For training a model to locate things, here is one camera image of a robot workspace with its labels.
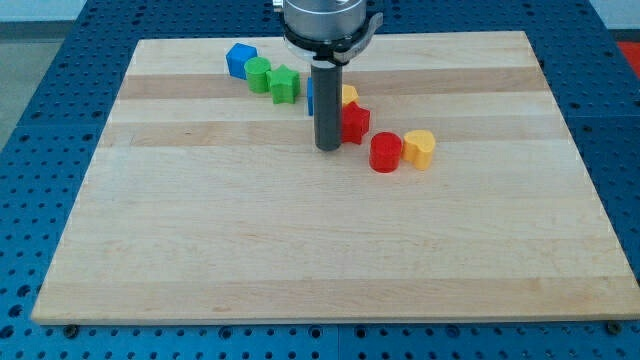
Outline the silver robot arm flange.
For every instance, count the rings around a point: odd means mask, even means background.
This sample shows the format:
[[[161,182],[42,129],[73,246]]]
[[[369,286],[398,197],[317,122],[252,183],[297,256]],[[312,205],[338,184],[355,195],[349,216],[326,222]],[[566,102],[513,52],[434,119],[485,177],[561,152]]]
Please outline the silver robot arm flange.
[[[273,0],[272,5],[286,47],[318,68],[347,65],[368,47],[384,20],[365,0]]]

